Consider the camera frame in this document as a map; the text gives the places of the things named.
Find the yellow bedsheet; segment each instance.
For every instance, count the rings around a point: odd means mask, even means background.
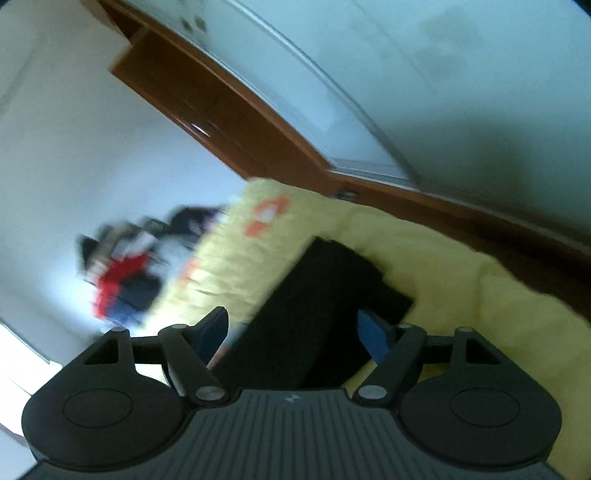
[[[405,321],[432,335],[477,329],[558,401],[560,436],[548,460],[569,480],[591,478],[591,328],[554,297],[529,290],[494,258],[380,210],[254,180],[198,247],[184,278],[154,306],[146,335],[197,323],[218,305],[248,322],[313,236],[372,261],[415,300]],[[367,365],[353,388],[371,371]]]

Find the quilted yellow fabric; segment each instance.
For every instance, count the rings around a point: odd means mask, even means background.
[[[433,335],[477,329],[558,401],[560,436],[548,460],[569,480],[591,478],[591,328],[554,297],[529,290],[494,258],[380,210],[254,180],[228,220],[198,247],[184,279],[161,296],[145,331],[197,323],[218,305],[248,322],[313,236],[372,261],[415,300],[405,321]],[[368,364],[349,389],[369,374]]]

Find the silver screw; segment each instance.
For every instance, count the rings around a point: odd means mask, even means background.
[[[358,390],[358,393],[365,400],[381,400],[388,395],[388,390],[379,385],[365,385]]]
[[[198,388],[195,393],[197,398],[203,401],[221,400],[225,394],[226,391],[222,387],[217,387],[216,385],[208,385],[207,387]]]

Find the wall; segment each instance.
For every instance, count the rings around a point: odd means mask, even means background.
[[[0,480],[13,480],[19,478],[35,463],[29,449],[7,433],[0,430],[0,454],[2,468],[0,468]]]
[[[591,233],[591,18],[572,0],[243,1],[425,184]]]
[[[0,281],[86,338],[99,323],[77,235],[218,205],[243,180],[108,72],[128,43],[77,0],[12,0],[0,19],[27,28],[34,52],[0,99]]]

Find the white logo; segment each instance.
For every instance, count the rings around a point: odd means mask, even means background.
[[[301,397],[299,395],[294,394],[294,393],[292,393],[289,397],[285,398],[285,401],[288,401],[292,405],[300,400],[301,400]]]

